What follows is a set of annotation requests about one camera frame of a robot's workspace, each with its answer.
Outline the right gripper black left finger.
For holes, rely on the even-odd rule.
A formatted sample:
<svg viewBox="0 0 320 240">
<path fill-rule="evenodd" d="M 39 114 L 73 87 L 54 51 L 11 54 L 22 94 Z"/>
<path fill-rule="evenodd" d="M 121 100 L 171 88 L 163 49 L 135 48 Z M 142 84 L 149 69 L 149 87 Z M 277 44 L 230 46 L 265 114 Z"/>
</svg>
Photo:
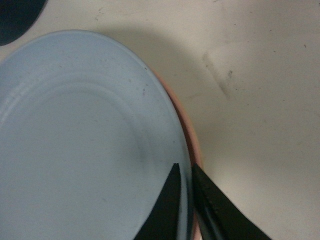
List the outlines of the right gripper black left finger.
<svg viewBox="0 0 320 240">
<path fill-rule="evenodd" d="M 148 218 L 134 238 L 175 240 L 178 234 L 180 199 L 180 166 L 174 163 Z"/>
</svg>

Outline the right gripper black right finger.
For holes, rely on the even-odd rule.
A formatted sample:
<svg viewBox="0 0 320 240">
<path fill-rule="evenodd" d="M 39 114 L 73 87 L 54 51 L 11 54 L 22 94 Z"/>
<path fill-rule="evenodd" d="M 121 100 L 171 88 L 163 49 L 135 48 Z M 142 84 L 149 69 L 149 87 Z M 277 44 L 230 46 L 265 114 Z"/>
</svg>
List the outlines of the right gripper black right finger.
<svg viewBox="0 0 320 240">
<path fill-rule="evenodd" d="M 192 166 L 194 206 L 204 240 L 269 240 L 194 163 Z"/>
</svg>

